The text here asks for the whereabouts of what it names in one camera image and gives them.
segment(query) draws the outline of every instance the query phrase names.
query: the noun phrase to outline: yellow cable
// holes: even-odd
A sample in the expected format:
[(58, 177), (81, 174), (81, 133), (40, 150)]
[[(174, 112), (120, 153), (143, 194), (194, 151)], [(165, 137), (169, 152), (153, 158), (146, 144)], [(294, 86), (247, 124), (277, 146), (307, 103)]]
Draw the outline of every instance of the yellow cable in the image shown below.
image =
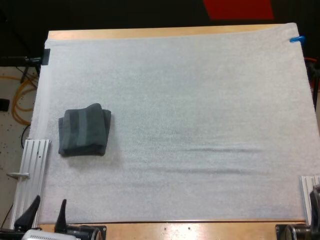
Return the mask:
[[(22, 117), (19, 116), (19, 114), (17, 113), (17, 110), (20, 110), (22, 112), (30, 112), (33, 110), (33, 108), (22, 108), (18, 106), (18, 101), (22, 98), (22, 96), (24, 96), (25, 94), (32, 92), (34, 90), (37, 89), (37, 87), (34, 85), (33, 81), (36, 79), (37, 77), (33, 77), (33, 78), (28, 78), (26, 81), (24, 81), (23, 83), (20, 84), (20, 86), (18, 87), (18, 89), (16, 90), (13, 99), (12, 99), (12, 107), (11, 107), (11, 115), (13, 117), (13, 119), (18, 122), (19, 124), (22, 125), (29, 125), (30, 122), (24, 120)], [(14, 76), (0, 76), (0, 79), (11, 79), (11, 80), (18, 80), (20, 81), (21, 79), (18, 77), (14, 77)], [(32, 86), (31, 89), (27, 89), (24, 90), (25, 87), (27, 87), (28, 85)]]
[(18, 80), (20, 81), (21, 79), (15, 76), (0, 76), (0, 79), (12, 79), (12, 80)]

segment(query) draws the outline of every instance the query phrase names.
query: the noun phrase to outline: red object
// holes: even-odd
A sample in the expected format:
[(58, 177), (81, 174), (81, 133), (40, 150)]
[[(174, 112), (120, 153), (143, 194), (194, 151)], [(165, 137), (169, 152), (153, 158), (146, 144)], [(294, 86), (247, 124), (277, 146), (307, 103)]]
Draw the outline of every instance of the red object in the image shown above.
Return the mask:
[(203, 0), (212, 20), (273, 20), (270, 0)]

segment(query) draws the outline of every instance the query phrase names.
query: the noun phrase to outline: gray cloth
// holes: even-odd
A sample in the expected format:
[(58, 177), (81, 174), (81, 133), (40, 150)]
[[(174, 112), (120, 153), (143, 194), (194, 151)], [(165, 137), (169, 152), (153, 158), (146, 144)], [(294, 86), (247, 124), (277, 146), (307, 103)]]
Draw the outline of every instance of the gray cloth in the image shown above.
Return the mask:
[[(303, 218), (320, 139), (293, 23), (242, 33), (47, 40), (30, 137), (51, 139), (39, 222)], [(103, 157), (58, 154), (57, 119), (112, 110)]]
[(69, 109), (59, 118), (59, 154), (98, 155), (106, 152), (111, 112), (99, 103), (83, 109)]

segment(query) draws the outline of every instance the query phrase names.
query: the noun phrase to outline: table surface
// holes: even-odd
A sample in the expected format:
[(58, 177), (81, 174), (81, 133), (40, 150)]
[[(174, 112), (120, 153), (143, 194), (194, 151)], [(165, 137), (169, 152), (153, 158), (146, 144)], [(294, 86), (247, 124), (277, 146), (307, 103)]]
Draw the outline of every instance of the table surface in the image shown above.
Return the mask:
[[(58, 30), (50, 31), (50, 40), (93, 40), (121, 39), (144, 37), (172, 37), (201, 34), (222, 34), (249, 32), (276, 27), (277, 24), (264, 25), (231, 25), (231, 26), (200, 26), (170, 28), (135, 28), (135, 29), (95, 29), (95, 30)], [(242, 220), (212, 222), (160, 222), (160, 223), (106, 223), (107, 239), (276, 239), (276, 224), (303, 223), (302, 219), (287, 220)], [(54, 225), (42, 224), (45, 231), (54, 231)]]

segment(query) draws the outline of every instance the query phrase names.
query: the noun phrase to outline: folded towel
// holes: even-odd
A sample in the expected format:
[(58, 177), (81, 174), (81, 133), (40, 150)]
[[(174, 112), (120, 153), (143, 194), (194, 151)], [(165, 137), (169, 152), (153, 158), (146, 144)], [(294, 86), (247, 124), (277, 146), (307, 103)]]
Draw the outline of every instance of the folded towel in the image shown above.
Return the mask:
[(69, 109), (59, 118), (59, 154), (98, 155), (106, 152), (111, 112), (99, 103), (83, 109)]

